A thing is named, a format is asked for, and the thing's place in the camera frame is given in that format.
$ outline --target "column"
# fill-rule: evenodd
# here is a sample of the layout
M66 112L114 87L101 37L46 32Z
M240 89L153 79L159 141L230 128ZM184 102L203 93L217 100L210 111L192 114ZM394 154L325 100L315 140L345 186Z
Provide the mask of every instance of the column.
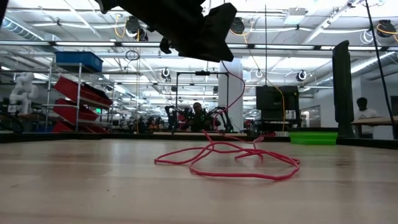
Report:
M243 77L243 66L240 58L234 58L232 62L224 62L229 72L236 75L237 77ZM218 66L220 72L226 72L224 65L220 62ZM243 83L240 79L229 75L229 95L227 96L227 76L218 75L218 105L226 106L227 98L229 105L239 97L243 91ZM243 99L240 98L229 110L229 118L234 127L234 131L240 131L243 129ZM224 124L221 121L221 127L224 129Z

